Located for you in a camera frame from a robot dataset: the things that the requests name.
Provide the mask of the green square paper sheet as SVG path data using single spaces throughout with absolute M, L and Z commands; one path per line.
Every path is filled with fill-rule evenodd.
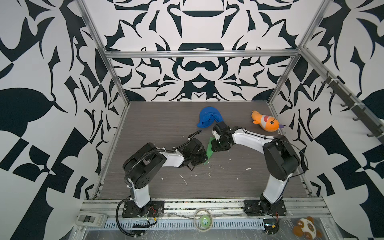
M 207 155 L 207 160 L 204 162 L 204 164 L 208 164 L 209 163 L 209 159 L 212 157 L 213 155 L 213 150 L 212 150 L 212 142 L 213 140 L 215 140 L 214 137 L 210 137 L 209 139 L 209 143 L 208 143 L 208 146 L 207 146 L 207 149 L 206 149 L 206 155 Z

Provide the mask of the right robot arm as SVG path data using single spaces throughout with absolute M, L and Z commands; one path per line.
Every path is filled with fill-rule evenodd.
M 285 136 L 265 136 L 249 132 L 243 128 L 230 128 L 220 122 L 212 130 L 215 140 L 212 151 L 227 151 L 233 145 L 241 145 L 256 150 L 264 155 L 270 173 L 267 186 L 262 194 L 261 202 L 273 206 L 282 197 L 288 180 L 294 176 L 301 160 Z

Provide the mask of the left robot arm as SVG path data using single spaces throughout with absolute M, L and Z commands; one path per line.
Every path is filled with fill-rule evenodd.
M 149 183 L 161 168 L 187 167 L 192 171 L 207 160 L 207 152 L 198 139 L 189 139 L 171 150 L 147 143 L 124 162 L 124 182 L 130 190 L 135 206 L 142 209 L 151 201 Z

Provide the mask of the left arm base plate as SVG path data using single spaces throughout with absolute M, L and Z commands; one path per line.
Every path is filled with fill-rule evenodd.
M 162 214 L 164 210 L 164 201 L 149 201 L 144 207 L 139 208 L 134 201 L 127 201 L 123 207 L 123 218 L 149 217 L 155 218 Z

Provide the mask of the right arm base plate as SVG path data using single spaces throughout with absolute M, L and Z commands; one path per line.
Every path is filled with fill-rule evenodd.
M 285 216 L 287 209 L 282 199 L 274 204 L 267 200 L 244 200 L 244 212 L 247 216 Z

